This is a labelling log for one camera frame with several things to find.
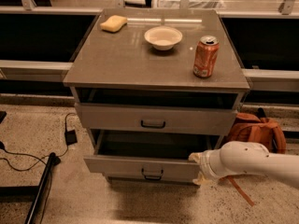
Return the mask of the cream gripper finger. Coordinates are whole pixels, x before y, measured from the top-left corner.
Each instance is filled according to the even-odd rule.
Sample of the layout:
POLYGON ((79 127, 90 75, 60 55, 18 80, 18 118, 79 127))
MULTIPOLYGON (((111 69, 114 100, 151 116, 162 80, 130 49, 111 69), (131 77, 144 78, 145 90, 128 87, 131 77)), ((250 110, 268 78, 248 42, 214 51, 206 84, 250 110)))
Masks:
POLYGON ((201 185, 209 184, 213 181, 214 181, 213 178, 208 178, 203 175, 199 175, 192 182, 194 185, 201 186, 201 185))
POLYGON ((189 155, 188 160, 189 161, 195 161, 196 163, 199 163, 201 161, 202 153, 201 152, 196 152, 196 153, 191 153, 189 155))

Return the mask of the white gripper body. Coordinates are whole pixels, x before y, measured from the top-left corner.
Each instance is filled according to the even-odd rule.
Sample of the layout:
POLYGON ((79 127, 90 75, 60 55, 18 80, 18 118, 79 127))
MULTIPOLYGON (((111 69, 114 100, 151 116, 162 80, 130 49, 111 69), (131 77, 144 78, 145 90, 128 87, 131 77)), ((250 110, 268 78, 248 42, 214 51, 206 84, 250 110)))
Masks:
POLYGON ((200 170, 207 179, 217 180, 226 175, 225 168, 221 162, 221 152, 206 150, 200 155, 200 170))

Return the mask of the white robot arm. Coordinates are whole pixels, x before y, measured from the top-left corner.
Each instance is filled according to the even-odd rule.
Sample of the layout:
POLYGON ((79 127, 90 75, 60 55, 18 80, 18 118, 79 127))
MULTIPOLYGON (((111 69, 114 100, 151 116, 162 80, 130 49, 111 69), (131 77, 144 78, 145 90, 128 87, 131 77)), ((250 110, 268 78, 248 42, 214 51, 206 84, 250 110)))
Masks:
POLYGON ((189 160, 199 165, 194 184, 228 175, 264 175, 299 189, 299 157, 270 153, 260 143, 231 141, 220 149, 192 153, 189 160))

